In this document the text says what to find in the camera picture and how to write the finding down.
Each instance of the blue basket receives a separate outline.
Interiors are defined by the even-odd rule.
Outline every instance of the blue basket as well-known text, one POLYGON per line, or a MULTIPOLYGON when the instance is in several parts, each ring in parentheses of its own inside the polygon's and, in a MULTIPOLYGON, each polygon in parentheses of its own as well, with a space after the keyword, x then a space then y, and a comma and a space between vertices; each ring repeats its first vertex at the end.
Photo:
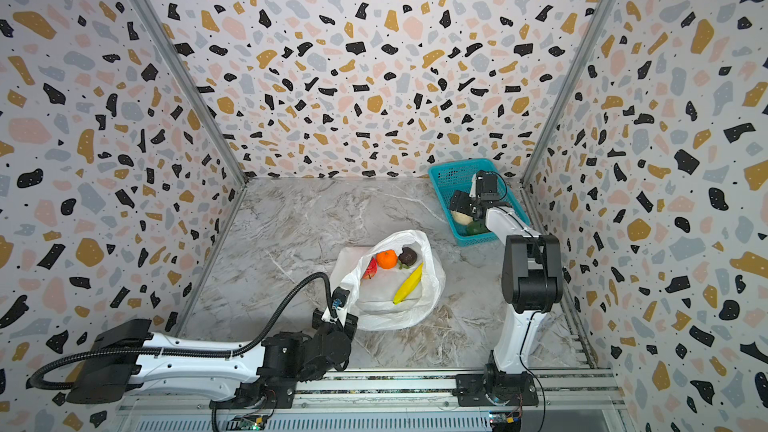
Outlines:
MULTIPOLYGON (((493 165, 493 162, 487 158, 470 158, 469 160, 460 160, 458 162, 448 162, 446 164, 440 164, 439 166, 432 166, 429 168, 429 177, 432 180, 432 185, 435 187, 437 197, 440 199, 440 205, 442 211, 446 214, 448 224, 451 226, 453 236, 456 239, 456 244, 459 247, 466 247, 467 245, 475 245, 483 242, 490 242, 496 240, 497 237, 493 232, 486 232, 485 234, 467 235, 467 226, 462 226, 454 222, 451 216, 451 211, 448 210, 448 205, 451 203, 451 197, 457 190, 462 190, 469 193, 472 187, 472 177, 478 170, 493 170, 498 173, 493 165)), ((504 181, 498 178, 498 190, 504 189, 504 181)), ((512 191, 504 198, 506 202, 512 204, 514 212, 527 224, 531 225, 531 221, 528 219, 528 215, 520 205, 520 202, 514 197, 512 191)))

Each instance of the black cable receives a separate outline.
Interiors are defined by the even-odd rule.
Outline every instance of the black cable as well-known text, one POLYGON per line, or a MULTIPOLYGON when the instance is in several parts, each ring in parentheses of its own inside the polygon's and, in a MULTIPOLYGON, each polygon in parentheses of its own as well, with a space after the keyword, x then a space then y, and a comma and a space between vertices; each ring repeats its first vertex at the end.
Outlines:
POLYGON ((494 172, 493 170, 486 170, 486 173, 494 174, 502 180, 502 184, 504 184, 504 196, 502 196, 499 200, 504 200, 507 197, 507 194, 509 194, 509 188, 507 187, 507 183, 504 180, 504 177, 502 177, 498 172, 494 172))
MULTIPOLYGON (((533 312, 531 314, 531 320, 533 320, 533 316, 536 314, 540 314, 540 311, 533 312)), ((533 376, 534 379, 538 382, 538 386, 542 389, 542 402, 544 403, 544 411, 542 412, 542 423, 538 426, 538 430, 536 432, 542 432, 542 427, 544 426, 544 419, 547 417, 547 396, 544 394, 544 386, 542 385, 542 381, 536 377, 536 374, 531 372, 531 369, 526 367, 525 362, 523 361, 523 347, 525 346, 525 339, 528 338, 528 331, 531 330, 531 323, 528 322, 528 328, 525 329, 525 336, 523 337, 523 345, 520 346, 520 353, 518 356, 520 357, 520 365, 523 366, 525 370, 528 371, 530 375, 533 376)))
POLYGON ((257 346, 259 342, 264 340, 264 337, 266 337, 266 335, 270 332, 270 330, 274 326, 275 322, 277 322, 277 319, 280 317, 280 314, 283 313, 283 310, 288 305, 288 303, 290 303, 290 301, 299 293, 299 291, 301 291, 301 289, 303 289, 307 284, 309 284, 310 282, 318 278, 321 278, 325 284, 326 302, 328 304, 328 310, 330 311, 331 317, 336 318, 336 310, 333 309, 332 301, 331 301, 331 284, 330 284, 330 280, 328 279, 328 275, 325 274, 324 272, 315 272, 314 274, 310 274, 304 277, 304 279, 302 279, 301 282, 296 284, 296 286, 293 289, 291 289, 290 292, 288 292, 288 295, 286 295, 283 301, 280 303, 280 305, 277 306, 277 309, 275 309, 275 312, 272 314, 272 317, 270 317, 270 320, 266 322, 266 325, 261 330, 261 332, 259 332, 256 338, 241 348, 238 348, 235 350, 207 350, 207 349, 192 349, 192 348, 166 349, 166 348, 160 348, 160 347, 114 347, 114 348, 103 348, 99 350, 89 350, 87 352, 80 352, 79 354, 72 354, 67 357, 62 357, 58 360, 54 360, 50 364, 46 364, 40 367, 40 369, 37 369, 32 374, 32 376, 30 376, 30 378, 27 380, 27 385, 29 387, 34 387, 34 388, 43 389, 43 390, 71 389, 74 386, 74 382, 51 382, 49 380, 45 380, 44 376, 48 372, 58 369, 60 367, 63 367, 65 365, 69 365, 75 362, 79 362, 81 360, 88 360, 88 359, 97 358, 97 357, 139 354, 139 355, 166 355, 171 357, 192 357, 192 358, 231 358, 235 355, 242 355, 248 350, 251 350, 252 348, 257 346))
POLYGON ((211 402, 213 407, 210 409, 210 428, 213 432, 219 432, 219 425, 216 422, 216 402, 211 402))

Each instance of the terrazzo wallpaper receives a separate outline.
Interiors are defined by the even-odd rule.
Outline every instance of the terrazzo wallpaper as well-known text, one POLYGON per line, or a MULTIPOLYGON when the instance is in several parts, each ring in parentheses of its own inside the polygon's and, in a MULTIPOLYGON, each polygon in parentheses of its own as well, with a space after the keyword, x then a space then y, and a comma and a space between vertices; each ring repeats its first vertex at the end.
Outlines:
POLYGON ((248 176, 519 174, 598 0, 151 0, 248 176))
POLYGON ((102 430, 114 406, 27 378, 132 318, 169 331, 236 183, 127 0, 4 0, 0 32, 0 430, 102 430))
POLYGON ((638 430, 768 430, 766 0, 617 0, 531 191, 638 430))

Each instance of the robotic arm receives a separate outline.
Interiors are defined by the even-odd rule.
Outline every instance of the robotic arm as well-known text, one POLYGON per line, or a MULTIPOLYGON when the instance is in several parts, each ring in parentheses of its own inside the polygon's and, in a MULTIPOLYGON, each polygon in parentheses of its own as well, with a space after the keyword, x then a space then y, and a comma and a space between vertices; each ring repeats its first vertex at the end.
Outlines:
POLYGON ((530 228, 512 205, 504 202, 506 193, 499 194, 497 175, 477 172, 470 192, 457 190, 448 207, 457 222, 481 222, 504 244, 502 293, 508 304, 502 336, 482 378, 484 387, 463 388, 457 377, 457 395, 460 404, 464 399, 470 405, 478 395, 503 404, 520 394, 523 405, 536 405, 535 393, 528 394, 533 378, 527 362, 538 326, 563 295, 560 242, 553 235, 530 228))

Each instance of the marble floor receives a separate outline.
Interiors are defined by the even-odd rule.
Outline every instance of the marble floor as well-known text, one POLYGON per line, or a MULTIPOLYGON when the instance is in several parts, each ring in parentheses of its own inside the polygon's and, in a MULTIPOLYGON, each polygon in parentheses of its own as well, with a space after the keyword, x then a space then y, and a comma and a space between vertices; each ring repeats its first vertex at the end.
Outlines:
MULTIPOLYGON (((346 246, 424 231, 446 271, 437 307, 418 325, 358 331, 350 368, 475 368, 484 365, 502 330, 506 303, 499 241, 459 247, 428 179, 255 179, 184 324, 186 338, 250 340, 283 297, 308 274, 331 274, 346 246)), ((299 293, 270 334, 303 331, 324 308, 321 281, 299 293)), ((530 366, 583 368, 581 343, 556 305, 537 334, 530 366)))

